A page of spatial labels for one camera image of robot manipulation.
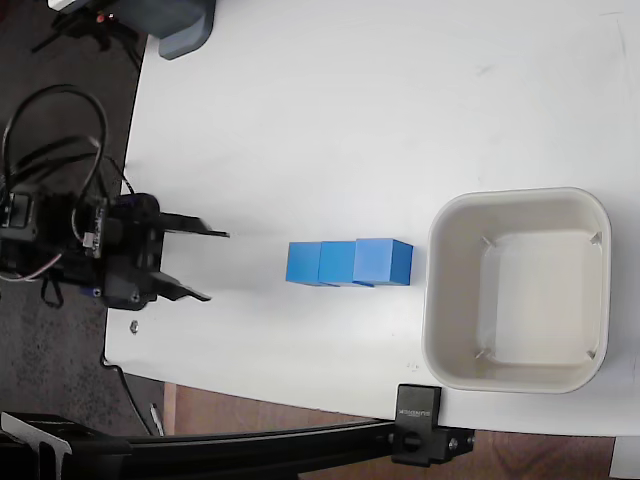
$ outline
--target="square container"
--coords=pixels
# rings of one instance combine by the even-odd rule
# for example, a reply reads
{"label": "square container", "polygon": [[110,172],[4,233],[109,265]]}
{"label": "square container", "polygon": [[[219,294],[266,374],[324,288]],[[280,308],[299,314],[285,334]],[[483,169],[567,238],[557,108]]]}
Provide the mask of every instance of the square container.
{"label": "square container", "polygon": [[369,285],[409,285],[413,246],[392,238],[356,240],[353,278]]}
{"label": "square container", "polygon": [[604,360],[611,226],[577,188],[463,195],[429,238],[423,352],[464,390],[566,393]]}

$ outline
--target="black bracket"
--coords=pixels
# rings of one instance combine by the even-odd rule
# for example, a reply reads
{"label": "black bracket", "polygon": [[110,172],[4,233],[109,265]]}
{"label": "black bracket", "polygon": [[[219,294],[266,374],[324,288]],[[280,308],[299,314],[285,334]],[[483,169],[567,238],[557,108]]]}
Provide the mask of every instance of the black bracket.
{"label": "black bracket", "polygon": [[[47,297],[47,291],[49,290],[49,284],[51,284],[51,288],[53,288],[53,293],[55,294],[55,300],[50,300]],[[55,276],[51,275],[47,272],[45,277],[42,279],[42,286],[40,287],[40,298],[48,307],[55,308],[59,310],[64,305],[64,297],[62,296],[62,290],[60,289],[60,283],[55,278]]]}
{"label": "black bracket", "polygon": [[31,52],[39,52],[62,36],[75,39],[92,37],[98,43],[101,52],[109,50],[111,40],[115,39],[130,52],[138,42],[138,33],[115,20],[113,16],[100,13],[112,3],[112,0],[102,0],[92,2],[91,8],[82,7],[71,13],[59,13],[51,24],[53,33],[33,47]]}
{"label": "black bracket", "polygon": [[[123,459],[132,452],[122,438],[57,415],[3,412],[1,425],[4,432],[34,452],[35,465],[31,465],[35,478],[115,480],[120,478]],[[22,472],[16,478],[34,476]]]}
{"label": "black bracket", "polygon": [[394,463],[428,467],[473,450],[475,431],[438,426],[440,387],[400,385],[393,436]]}

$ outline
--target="white table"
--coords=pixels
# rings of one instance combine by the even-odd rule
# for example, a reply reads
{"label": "white table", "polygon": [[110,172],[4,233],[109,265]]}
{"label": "white table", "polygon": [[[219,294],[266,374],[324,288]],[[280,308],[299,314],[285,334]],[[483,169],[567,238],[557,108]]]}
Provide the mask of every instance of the white table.
{"label": "white table", "polygon": [[[107,357],[169,382],[393,418],[398,384],[437,384],[421,327],[440,207],[576,186],[613,225],[600,372],[566,395],[447,390],[440,423],[640,435],[635,1],[219,0],[201,50],[167,62],[151,40],[127,174],[165,211],[232,238],[171,235],[163,270],[213,300],[111,311]],[[412,285],[284,281],[290,241],[357,237],[413,244]]]}

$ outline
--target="light blue cube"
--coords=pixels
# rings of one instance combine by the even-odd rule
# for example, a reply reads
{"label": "light blue cube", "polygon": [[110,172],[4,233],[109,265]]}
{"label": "light blue cube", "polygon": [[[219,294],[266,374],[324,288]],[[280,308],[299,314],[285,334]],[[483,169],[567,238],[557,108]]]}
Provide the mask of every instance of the light blue cube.
{"label": "light blue cube", "polygon": [[304,285],[323,285],[318,280],[320,271],[320,242],[293,242],[289,244],[287,282]]}
{"label": "light blue cube", "polygon": [[370,285],[409,285],[413,247],[392,238],[356,240],[353,280]]}
{"label": "light blue cube", "polygon": [[353,280],[355,256],[356,242],[322,242],[318,280],[339,287],[371,287]]}

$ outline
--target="wire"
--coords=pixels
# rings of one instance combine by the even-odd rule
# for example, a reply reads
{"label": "wire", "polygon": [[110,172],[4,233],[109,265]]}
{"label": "wire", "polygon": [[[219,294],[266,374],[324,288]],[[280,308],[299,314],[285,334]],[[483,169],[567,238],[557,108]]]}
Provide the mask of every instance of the wire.
{"label": "wire", "polygon": [[100,167],[100,162],[102,161],[102,158],[104,156],[105,145],[107,142],[107,138],[109,136],[109,125],[107,122],[107,115],[104,111],[104,108],[98,101],[98,99],[93,95],[91,95],[90,93],[87,93],[84,90],[81,90],[80,88],[74,85],[53,85],[51,87],[38,90],[37,92],[27,97],[27,99],[24,100],[20,105],[18,105],[18,108],[9,119],[9,122],[7,123],[7,126],[4,130],[4,134],[2,136],[2,147],[0,149],[0,154],[4,162],[4,190],[1,197],[0,206],[6,205],[8,203],[9,194],[11,193],[11,188],[13,187],[11,183],[11,177],[12,177],[11,161],[9,160],[8,154],[9,154],[9,147],[11,145],[11,134],[13,133],[15,124],[18,122],[18,120],[20,120],[20,118],[24,114],[27,107],[29,107],[31,104],[33,104],[37,100],[40,100],[44,97],[47,97],[50,95],[56,95],[60,93],[70,93],[72,95],[77,95],[85,99],[93,107],[96,115],[98,116],[98,121],[100,123],[100,136],[99,136],[99,139],[95,141],[95,146],[97,148],[95,161],[93,162],[93,166],[91,167],[91,170],[89,171],[89,174],[87,175],[87,178],[85,179],[82,185],[82,188],[80,189],[80,193],[78,194],[78,197],[76,199],[75,205],[71,213],[71,229],[73,230],[73,234],[76,237],[76,239],[82,243],[82,236],[80,235],[78,231],[78,227],[75,223],[76,210],[80,205],[80,203],[82,202],[82,200],[84,199],[84,197],[86,196],[87,191],[89,190],[89,186],[91,185],[91,182],[96,177],[96,175],[98,176],[98,185],[100,186],[100,189],[106,192],[106,190],[104,189],[104,183],[100,178],[99,167]]}
{"label": "wire", "polygon": [[0,275],[0,280],[4,280],[5,282],[14,282],[14,283],[29,282],[29,281],[39,277],[40,275],[42,275],[47,270],[49,270],[56,263],[58,263],[58,260],[60,260],[61,258],[62,258],[62,254],[59,253],[58,255],[53,257],[53,259],[49,260],[49,262],[47,262],[45,265],[43,265],[38,270],[36,270],[35,272],[33,272],[33,273],[29,274],[29,275],[25,275],[24,277],[5,277],[4,275]]}
{"label": "wire", "polygon": [[[58,169],[60,169],[60,167],[67,165],[67,164],[71,164],[71,163],[75,163],[75,162],[79,162],[81,160],[84,160],[88,157],[93,156],[93,153],[83,153],[83,154],[79,154],[79,155],[74,155],[74,156],[70,156],[70,157],[62,157],[62,158],[58,158],[55,160],[52,160],[50,162],[44,163],[44,164],[38,164],[38,165],[33,165],[31,167],[25,168],[24,170],[18,172],[16,174],[16,184],[22,183],[24,181],[26,181],[27,179],[33,177],[34,175],[36,175],[37,173],[39,173],[41,170],[46,169],[46,171],[44,173],[42,173],[39,177],[38,177],[38,181],[42,181],[45,178],[49,177],[50,175],[54,174]],[[129,192],[131,194],[134,194],[135,191],[133,190],[133,187],[131,186],[131,183],[129,183],[129,180],[127,180],[126,176],[124,175],[124,172],[122,170],[120,170],[120,168],[118,168],[118,165],[116,164],[115,160],[113,160],[113,158],[111,157],[107,157],[111,163],[111,165],[114,167],[114,169],[116,170],[116,172],[120,175],[120,177],[122,178],[122,180],[124,181],[124,183],[126,184],[127,188],[129,189]],[[102,177],[98,176],[98,185],[100,186],[100,190],[103,194],[103,196],[107,196],[107,192],[106,192],[106,188],[104,187],[104,183],[102,182]],[[73,210],[71,211],[71,229],[73,231],[73,235],[76,237],[76,239],[80,242],[83,241],[82,236],[80,235],[80,232],[78,231],[78,228],[76,227],[76,214],[77,214],[77,207],[74,206]]]}
{"label": "wire", "polygon": [[[14,183],[15,185],[19,185],[30,179],[34,179],[35,182],[41,182],[44,179],[53,175],[55,172],[57,172],[60,168],[64,167],[65,165],[80,162],[87,158],[93,157],[94,155],[95,153],[93,152],[79,153],[76,155],[70,155],[68,157],[60,157],[60,158],[47,160],[47,162],[45,163],[38,163],[36,165],[31,165],[30,167],[20,170],[14,175]],[[113,166],[114,170],[116,171],[120,179],[127,186],[129,193],[134,194],[135,190],[131,186],[131,183],[125,176],[124,172],[120,169],[120,167],[118,167],[118,164],[115,162],[115,160],[108,155],[105,155],[105,158],[109,160],[109,163]]]}
{"label": "wire", "polygon": [[129,48],[131,49],[131,53],[133,54],[133,56],[136,57],[136,59],[138,59],[138,62],[142,63],[142,60],[143,60],[142,55],[136,52],[135,47],[133,47],[132,45],[130,45]]}
{"label": "wire", "polygon": [[158,406],[155,403],[150,404],[149,411],[151,412],[151,418],[153,418],[153,423],[155,423],[156,425],[158,434],[161,437],[164,437],[164,425],[162,425],[162,419],[160,418],[160,413],[158,412]]}
{"label": "wire", "polygon": [[122,44],[122,49],[124,50],[124,53],[127,54],[127,57],[129,57],[129,60],[131,60],[131,63],[136,68],[138,73],[140,73],[142,71],[142,59],[138,59],[139,57],[126,43]]}
{"label": "wire", "polygon": [[90,137],[86,135],[71,135],[68,137],[61,138],[60,140],[56,140],[55,142],[47,143],[40,148],[35,149],[33,152],[25,155],[20,160],[16,162],[16,171],[22,170],[23,168],[28,167],[31,163],[33,163],[36,159],[47,155],[48,153],[59,150],[67,145],[73,145],[74,143],[78,143],[81,141],[88,141],[91,145]]}
{"label": "wire", "polygon": [[107,363],[108,360],[105,357],[106,341],[107,340],[106,340],[106,333],[105,333],[105,341],[102,344],[102,353],[100,354],[100,366],[106,370],[115,370],[118,372],[118,376],[120,377],[120,382],[122,383],[122,387],[124,388],[124,391],[127,394],[129,403],[133,407],[133,411],[135,412],[136,417],[138,417],[138,420],[146,430],[147,434],[153,436],[153,432],[151,431],[151,428],[149,428],[149,425],[147,424],[144,417],[142,416],[142,412],[140,411],[140,408],[138,408],[138,404],[133,398],[133,394],[131,393],[131,389],[129,388],[129,384],[127,383],[127,378],[124,376],[124,372],[122,371],[122,368],[120,367],[120,365]]}

